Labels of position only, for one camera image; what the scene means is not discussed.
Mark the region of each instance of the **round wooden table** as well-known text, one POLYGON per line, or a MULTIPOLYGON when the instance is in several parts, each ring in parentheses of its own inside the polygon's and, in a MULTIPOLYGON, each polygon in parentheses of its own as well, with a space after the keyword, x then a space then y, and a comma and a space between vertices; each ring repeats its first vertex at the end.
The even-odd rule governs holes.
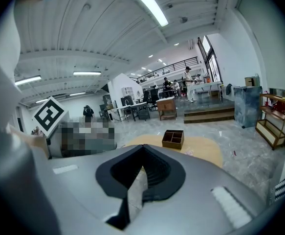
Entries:
MULTIPOLYGON (((141 135, 127 143, 126 146, 151 144, 162 147, 162 138, 162 136, 157 135, 141 135)), ((185 137, 181 150, 173 148, 167 149, 204 159, 222 168, 221 151, 217 143, 213 140, 203 137, 185 137)))

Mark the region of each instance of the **raised platform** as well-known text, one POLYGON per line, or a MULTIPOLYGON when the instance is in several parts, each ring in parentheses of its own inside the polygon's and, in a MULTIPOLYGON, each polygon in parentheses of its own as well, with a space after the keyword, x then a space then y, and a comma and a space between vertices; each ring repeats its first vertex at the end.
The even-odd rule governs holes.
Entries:
POLYGON ((204 123, 234 119, 235 108, 233 106, 214 107, 185 111, 184 123, 204 123))

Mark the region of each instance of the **wooden storage rack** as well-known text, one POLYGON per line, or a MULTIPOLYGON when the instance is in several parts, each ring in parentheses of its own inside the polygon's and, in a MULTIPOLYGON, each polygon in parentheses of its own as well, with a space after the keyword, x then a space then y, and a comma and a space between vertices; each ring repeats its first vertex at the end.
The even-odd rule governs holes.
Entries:
POLYGON ((260 97, 260 111, 265 113, 265 117, 264 119, 257 121, 255 129, 263 138, 266 139, 266 141, 274 150, 277 146, 283 145, 285 142, 285 133, 283 131, 285 126, 285 112, 272 110, 270 106, 262 106, 263 97, 267 98, 266 101, 268 101, 270 98, 283 104, 285 104, 285 98, 273 94, 261 94, 260 97), (282 120, 283 124, 281 129, 266 118, 267 114, 273 116, 274 118, 282 120))

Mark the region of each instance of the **wooden shelf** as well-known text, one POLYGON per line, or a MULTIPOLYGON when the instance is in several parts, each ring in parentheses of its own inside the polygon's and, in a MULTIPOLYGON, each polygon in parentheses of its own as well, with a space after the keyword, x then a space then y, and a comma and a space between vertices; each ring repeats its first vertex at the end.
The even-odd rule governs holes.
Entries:
POLYGON ((273 94, 261 94, 260 96, 268 97, 270 99, 285 103, 285 99, 283 99, 281 96, 277 96, 277 95, 273 95, 273 94))
POLYGON ((276 110, 271 110, 270 106, 261 106, 260 109, 264 111, 266 114, 272 115, 281 120, 285 120, 285 114, 276 110))

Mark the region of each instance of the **ceiling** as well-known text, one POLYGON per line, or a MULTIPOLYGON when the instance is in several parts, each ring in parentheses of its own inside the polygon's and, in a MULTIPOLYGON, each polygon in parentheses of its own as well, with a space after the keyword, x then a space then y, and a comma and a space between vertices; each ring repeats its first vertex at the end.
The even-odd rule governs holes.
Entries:
POLYGON ((15 80, 22 103, 56 94, 97 92, 121 72, 140 65, 173 43, 217 32, 225 0, 155 0, 169 24, 161 27, 139 0, 42 0, 15 7, 21 38, 15 80), (186 23, 180 18, 187 17, 186 23), (101 71, 100 76, 73 76, 101 71))

